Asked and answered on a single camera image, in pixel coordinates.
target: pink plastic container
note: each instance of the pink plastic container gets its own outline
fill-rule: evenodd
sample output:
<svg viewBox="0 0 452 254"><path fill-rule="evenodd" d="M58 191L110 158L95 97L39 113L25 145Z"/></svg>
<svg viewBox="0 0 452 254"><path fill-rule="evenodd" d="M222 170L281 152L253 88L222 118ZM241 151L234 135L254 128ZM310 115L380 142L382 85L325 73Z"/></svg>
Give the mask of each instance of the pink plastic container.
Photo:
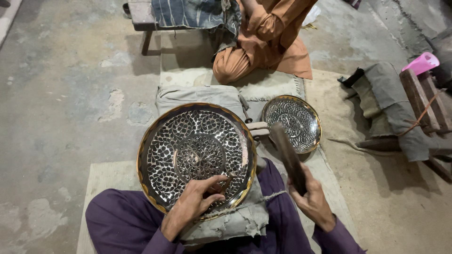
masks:
<svg viewBox="0 0 452 254"><path fill-rule="evenodd" d="M432 68L439 66L439 60L430 52L424 52L418 58L405 66L402 71L410 68L416 75L426 72Z"/></svg>

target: purple shalwar kameez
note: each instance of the purple shalwar kameez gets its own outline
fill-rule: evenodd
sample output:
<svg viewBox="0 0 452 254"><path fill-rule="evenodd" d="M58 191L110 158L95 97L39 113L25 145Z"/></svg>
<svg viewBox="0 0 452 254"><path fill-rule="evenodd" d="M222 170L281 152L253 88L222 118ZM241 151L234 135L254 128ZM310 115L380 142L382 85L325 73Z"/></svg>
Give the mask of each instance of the purple shalwar kameez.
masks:
<svg viewBox="0 0 452 254"><path fill-rule="evenodd" d="M264 196L284 190L284 182L272 161L257 176ZM196 253L310 253L308 238L289 195L283 193L266 202L269 221L266 236L236 237L206 244ZM98 254L176 254L185 251L160 231L164 214L143 192L108 189L97 195L86 209L86 223ZM315 227L314 240L324 254L365 253L339 219L324 233Z"/></svg>

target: silver plate surface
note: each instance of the silver plate surface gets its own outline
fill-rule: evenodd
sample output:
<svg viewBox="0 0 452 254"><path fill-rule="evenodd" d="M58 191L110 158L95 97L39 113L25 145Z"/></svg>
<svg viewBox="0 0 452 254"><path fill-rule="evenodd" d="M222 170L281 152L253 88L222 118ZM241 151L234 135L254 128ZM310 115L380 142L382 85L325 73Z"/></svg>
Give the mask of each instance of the silver plate surface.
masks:
<svg viewBox="0 0 452 254"><path fill-rule="evenodd" d="M226 190L226 200L207 212L237 205L248 188L255 152L248 129L225 108L207 103L180 107L163 115L144 143L141 158L142 184L158 205L169 211L189 180L213 175L237 176Z"/></svg>
<svg viewBox="0 0 452 254"><path fill-rule="evenodd" d="M265 105L262 118L269 126L282 123L297 153L314 150L320 141L321 125L317 113L298 97L282 95L273 98Z"/></svg>

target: orange sleeve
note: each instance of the orange sleeve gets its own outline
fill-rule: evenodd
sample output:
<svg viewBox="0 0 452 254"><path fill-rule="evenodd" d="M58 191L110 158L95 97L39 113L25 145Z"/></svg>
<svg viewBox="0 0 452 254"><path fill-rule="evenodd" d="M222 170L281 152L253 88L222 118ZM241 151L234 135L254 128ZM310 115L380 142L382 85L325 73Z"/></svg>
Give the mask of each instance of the orange sleeve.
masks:
<svg viewBox="0 0 452 254"><path fill-rule="evenodd" d="M262 5L258 5L250 17L248 30L262 41L270 41L279 36L295 18L306 14L316 0L281 0L267 13Z"/></svg>

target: wooden handle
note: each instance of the wooden handle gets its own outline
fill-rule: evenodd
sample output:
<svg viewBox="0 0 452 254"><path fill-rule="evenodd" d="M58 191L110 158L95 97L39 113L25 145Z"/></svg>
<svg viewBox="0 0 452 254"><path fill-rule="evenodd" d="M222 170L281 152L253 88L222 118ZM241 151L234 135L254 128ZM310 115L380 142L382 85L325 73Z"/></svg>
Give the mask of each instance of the wooden handle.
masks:
<svg viewBox="0 0 452 254"><path fill-rule="evenodd" d="M292 184L300 195L304 195L306 191L306 178L298 159L298 154L293 149L284 128L280 122L273 124L270 128L270 136L279 151L282 163L286 167L287 174L292 180Z"/></svg>
<svg viewBox="0 0 452 254"><path fill-rule="evenodd" d="M225 184L223 184L222 188L221 188L221 195L224 195L226 193L226 189L229 187L229 184L231 183L231 181L236 177L237 175L234 172L230 172L229 173L229 177L228 179L226 179Z"/></svg>

